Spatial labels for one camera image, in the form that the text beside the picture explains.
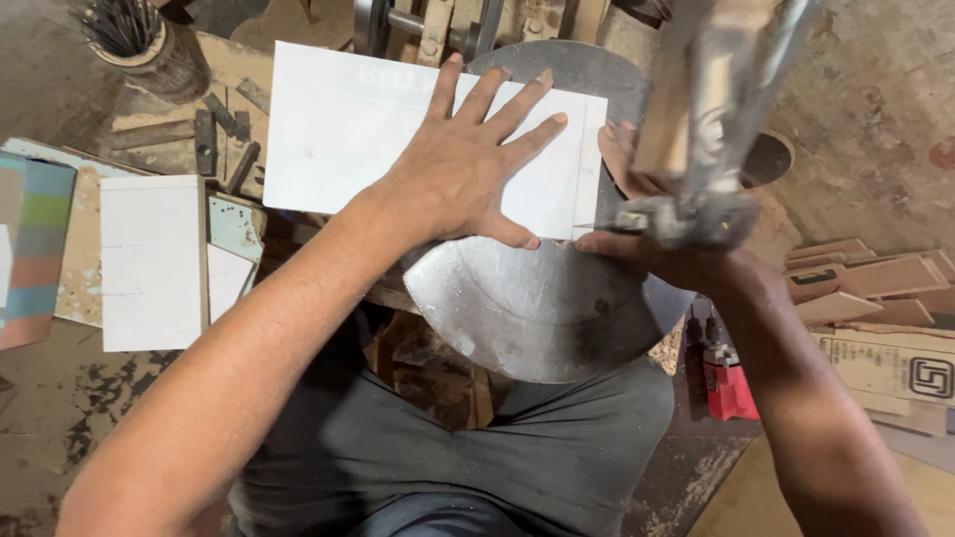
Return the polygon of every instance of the concrete floor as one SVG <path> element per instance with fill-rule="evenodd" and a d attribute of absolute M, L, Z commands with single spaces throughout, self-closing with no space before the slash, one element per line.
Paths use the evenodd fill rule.
<path fill-rule="evenodd" d="M 97 133 L 123 81 L 64 28 L 65 3 L 5 0 L 0 6 L 0 54 L 7 59 L 0 77 L 0 140 L 18 136 L 95 153 Z M 275 38 L 340 47 L 350 38 L 350 4 L 329 0 L 327 16 L 315 25 L 294 18 L 298 0 L 197 0 L 187 9 L 198 30 L 267 51 Z M 653 31 L 613 9 L 603 39 L 610 50 L 649 67 Z M 801 240 L 784 211 L 768 212 L 774 216 L 761 241 L 767 252 L 773 245 L 786 251 Z M 83 459 L 177 355 L 106 354 L 100 330 L 61 320 L 47 341 L 0 353 L 0 376 L 17 386 L 0 414 L 0 537 L 53 534 L 59 502 Z M 689 408 L 687 375 L 679 373 L 675 384 L 678 408 Z M 427 394 L 402 393 L 434 404 Z M 465 408 L 460 398 L 451 403 Z M 631 502 L 624 535 L 685 534 L 753 433 L 711 425 L 688 429 L 689 421 L 689 415 L 678 419 L 665 437 Z"/>

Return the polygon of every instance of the gray pants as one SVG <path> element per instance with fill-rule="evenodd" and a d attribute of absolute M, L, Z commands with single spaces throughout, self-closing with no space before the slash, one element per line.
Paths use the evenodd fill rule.
<path fill-rule="evenodd" d="M 245 537 L 343 535 L 404 494 L 498 505 L 534 535 L 619 535 L 673 411 L 641 357 L 577 384 L 516 382 L 486 429 L 451 433 L 365 365 L 350 318 L 229 493 Z"/>

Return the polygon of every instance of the round metal table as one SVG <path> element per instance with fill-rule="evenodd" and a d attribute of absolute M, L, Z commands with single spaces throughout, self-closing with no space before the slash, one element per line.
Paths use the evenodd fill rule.
<path fill-rule="evenodd" d="M 576 41 L 497 49 L 469 63 L 528 82 L 554 69 L 554 87 L 607 97 L 607 116 L 639 125 L 650 78 L 626 59 Z M 623 196 L 605 167 L 597 221 Z M 672 330 L 693 294 L 652 274 L 570 243 L 542 240 L 536 251 L 484 237 L 427 245 L 402 260 L 405 285 L 435 331 L 456 351 L 506 376 L 531 382 L 585 380 L 636 359 Z"/>

